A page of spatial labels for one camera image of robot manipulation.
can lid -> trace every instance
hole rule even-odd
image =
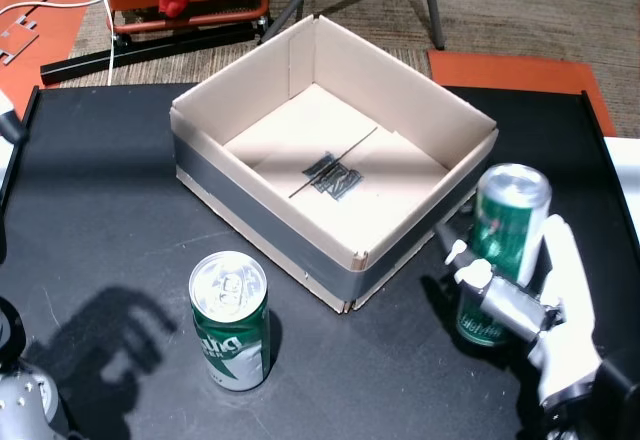
[[[242,320],[255,312],[267,294],[267,277],[253,258],[240,252],[218,252],[191,273],[191,304],[220,323]]]
[[[539,207],[551,199],[547,177],[517,163],[494,165],[482,175],[478,187],[487,197],[519,208]]]

gray duct tape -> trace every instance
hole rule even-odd
[[[344,268],[316,248],[175,135],[174,144],[176,163],[187,175],[232,208],[233,213],[260,236],[345,302],[351,302],[365,294],[392,270],[402,256],[475,186],[484,171],[485,163],[481,162],[475,167],[377,262],[366,270],[356,272]]]

white cable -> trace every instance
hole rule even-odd
[[[107,75],[107,86],[111,86],[111,79],[113,77],[113,57],[114,57],[114,45],[115,45],[115,29],[113,26],[113,18],[111,17],[111,8],[109,7],[109,0],[102,0],[104,2],[104,8],[107,10],[107,18],[109,19],[109,25],[111,26],[111,54],[109,55],[109,73]]]
[[[102,0],[91,0],[90,2],[82,2],[82,3],[51,3],[51,2],[20,2],[14,3],[13,5],[8,5],[0,10],[0,15],[9,10],[13,10],[14,8],[20,7],[51,7],[51,8],[78,8],[78,7],[88,7],[89,5],[95,5],[96,3],[101,2]]]

orange cart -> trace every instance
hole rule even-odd
[[[119,11],[125,19],[134,18],[120,24],[114,18],[118,36],[253,21],[262,34],[270,22],[269,0],[189,0],[187,9],[173,19],[158,13],[159,0],[109,0],[109,4],[112,16]]]

carpet floor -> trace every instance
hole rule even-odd
[[[275,16],[288,0],[271,0]],[[640,0],[438,0],[447,49],[591,65],[618,135],[640,138]],[[426,0],[307,0],[320,13],[429,75]],[[106,49],[102,5],[87,10],[72,56]],[[198,82],[255,42],[116,69],[114,84]],[[63,86],[103,85],[106,72]]]

